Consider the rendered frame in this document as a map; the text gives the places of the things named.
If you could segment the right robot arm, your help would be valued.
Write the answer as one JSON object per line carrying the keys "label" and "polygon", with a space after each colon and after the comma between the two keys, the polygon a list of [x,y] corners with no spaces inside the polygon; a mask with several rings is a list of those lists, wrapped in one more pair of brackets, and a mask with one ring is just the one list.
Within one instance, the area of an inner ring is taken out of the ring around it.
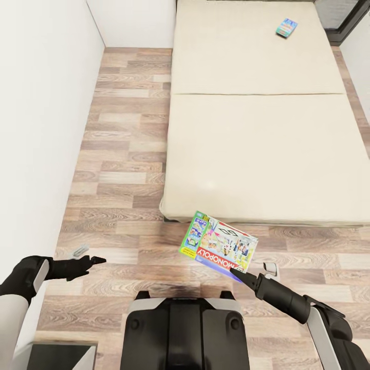
{"label": "right robot arm", "polygon": [[352,342],[353,333],[344,313],[280,284],[278,264],[264,262],[263,265],[268,273],[259,273],[258,279],[234,268],[230,272],[255,291],[258,299],[302,324],[307,323],[323,370],[370,370],[361,348]]}

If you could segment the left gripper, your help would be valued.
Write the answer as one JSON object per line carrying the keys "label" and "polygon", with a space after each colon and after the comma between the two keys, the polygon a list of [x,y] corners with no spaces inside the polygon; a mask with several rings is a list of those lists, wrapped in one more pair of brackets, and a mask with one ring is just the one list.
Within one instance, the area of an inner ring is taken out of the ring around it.
{"label": "left gripper", "polygon": [[79,260],[64,260],[65,268],[62,276],[59,279],[66,278],[66,281],[72,281],[75,278],[89,274],[88,269],[95,264],[105,263],[106,259],[90,255],[85,255]]}

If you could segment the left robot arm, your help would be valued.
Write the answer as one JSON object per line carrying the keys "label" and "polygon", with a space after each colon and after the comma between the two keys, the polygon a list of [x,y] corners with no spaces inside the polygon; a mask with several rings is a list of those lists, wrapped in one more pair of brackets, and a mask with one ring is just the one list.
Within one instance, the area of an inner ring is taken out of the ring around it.
{"label": "left robot arm", "polygon": [[0,284],[0,370],[9,370],[31,299],[44,281],[75,278],[89,274],[88,269],[106,259],[90,255],[80,256],[91,248],[82,243],[70,251],[66,260],[32,256],[21,260],[13,272]]}

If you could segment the board game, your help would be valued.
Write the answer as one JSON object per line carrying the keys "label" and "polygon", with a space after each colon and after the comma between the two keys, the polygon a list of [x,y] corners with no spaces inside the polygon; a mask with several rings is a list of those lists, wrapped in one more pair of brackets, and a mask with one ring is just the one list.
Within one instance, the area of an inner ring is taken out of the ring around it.
{"label": "board game", "polygon": [[297,28],[298,23],[285,19],[277,28],[276,32],[288,38],[289,35]]}
{"label": "board game", "polygon": [[258,239],[196,211],[179,252],[242,283],[230,269],[246,274]]}

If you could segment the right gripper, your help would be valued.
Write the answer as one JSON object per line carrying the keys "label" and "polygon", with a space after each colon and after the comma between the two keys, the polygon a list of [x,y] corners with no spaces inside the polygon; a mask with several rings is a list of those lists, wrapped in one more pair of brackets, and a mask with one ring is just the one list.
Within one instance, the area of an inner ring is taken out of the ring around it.
{"label": "right gripper", "polygon": [[234,268],[231,268],[230,272],[255,291],[255,297],[287,313],[292,301],[292,290],[272,278],[264,277],[262,273],[259,273],[257,279],[255,275],[248,272],[245,274]]}

